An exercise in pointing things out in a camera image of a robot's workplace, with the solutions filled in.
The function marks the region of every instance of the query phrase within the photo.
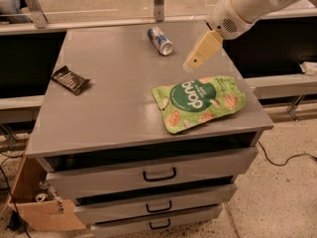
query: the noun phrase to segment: person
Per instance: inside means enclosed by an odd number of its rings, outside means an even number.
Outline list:
[[[5,17],[11,24],[31,23],[21,11],[21,0],[0,0],[0,17]]]

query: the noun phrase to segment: drawer handle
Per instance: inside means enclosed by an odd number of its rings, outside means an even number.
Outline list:
[[[147,212],[148,213],[158,213],[158,212],[161,212],[161,211],[171,210],[171,208],[172,208],[171,201],[168,202],[168,208],[159,209],[159,210],[151,210],[149,205],[147,204]]]
[[[147,172],[143,172],[143,178],[144,178],[145,181],[148,181],[148,182],[173,179],[173,178],[176,177],[176,175],[177,175],[176,168],[172,168],[172,175],[170,177],[166,177],[166,178],[147,178]]]
[[[170,226],[170,219],[167,220],[167,224],[165,226],[152,226],[152,223],[150,222],[150,227],[152,230],[156,229],[162,229]]]

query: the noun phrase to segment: desk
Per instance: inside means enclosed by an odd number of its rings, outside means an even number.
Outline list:
[[[67,65],[91,85],[74,96],[51,82],[26,150],[96,237],[217,217],[273,126],[224,51],[194,73],[183,70],[204,22],[158,26],[174,44],[171,56],[149,41],[151,25],[68,31],[55,69]],[[151,89],[213,75],[235,77],[246,107],[169,134]]]

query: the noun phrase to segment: gray tabletop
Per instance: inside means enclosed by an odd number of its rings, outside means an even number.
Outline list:
[[[269,129],[272,122],[226,53],[221,50],[193,73],[182,64],[204,22],[160,23],[173,42],[173,53],[161,56],[147,31],[153,25],[119,26],[67,32],[55,69],[67,65],[91,79],[75,96],[50,83],[26,155],[58,156],[158,142],[187,140]],[[151,90],[203,76],[230,75],[247,95],[247,105],[234,115],[189,129],[167,132]]]

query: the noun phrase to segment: bag of chips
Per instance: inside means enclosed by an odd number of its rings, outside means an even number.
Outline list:
[[[152,93],[166,129],[173,134],[236,113],[246,105],[246,94],[230,76],[203,77],[159,86]]]

